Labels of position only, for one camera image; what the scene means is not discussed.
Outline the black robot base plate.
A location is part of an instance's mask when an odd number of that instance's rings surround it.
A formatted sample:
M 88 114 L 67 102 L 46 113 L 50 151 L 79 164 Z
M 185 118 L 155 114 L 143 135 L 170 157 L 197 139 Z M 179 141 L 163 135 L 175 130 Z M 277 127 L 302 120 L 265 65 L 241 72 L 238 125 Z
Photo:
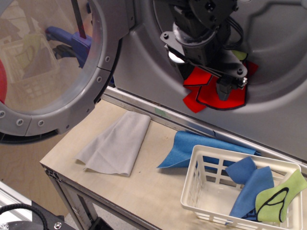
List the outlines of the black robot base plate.
M 63 216 L 56 216 L 33 201 L 1 202 L 2 230 L 72 230 Z

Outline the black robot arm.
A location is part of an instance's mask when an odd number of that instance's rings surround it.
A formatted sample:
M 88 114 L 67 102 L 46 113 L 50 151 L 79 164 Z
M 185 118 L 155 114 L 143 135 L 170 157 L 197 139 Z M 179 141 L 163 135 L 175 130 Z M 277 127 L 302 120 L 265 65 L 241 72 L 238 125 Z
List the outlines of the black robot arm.
M 177 73 L 187 79 L 195 67 L 216 76 L 220 100 L 247 84 L 247 68 L 234 55 L 244 31 L 231 14 L 235 0 L 168 0 L 174 19 L 172 30 L 162 32 L 168 59 Z

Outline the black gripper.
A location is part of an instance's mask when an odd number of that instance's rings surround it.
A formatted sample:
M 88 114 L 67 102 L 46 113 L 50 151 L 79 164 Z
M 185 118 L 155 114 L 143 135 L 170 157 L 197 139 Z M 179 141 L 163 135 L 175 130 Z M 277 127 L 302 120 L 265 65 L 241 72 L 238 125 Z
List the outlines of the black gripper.
M 198 39 L 183 31 L 165 31 L 160 35 L 168 51 L 170 63 L 185 81 L 198 67 L 217 77 L 216 91 L 227 101 L 232 90 L 245 88 L 248 70 L 232 50 L 222 47 L 217 32 L 206 32 Z

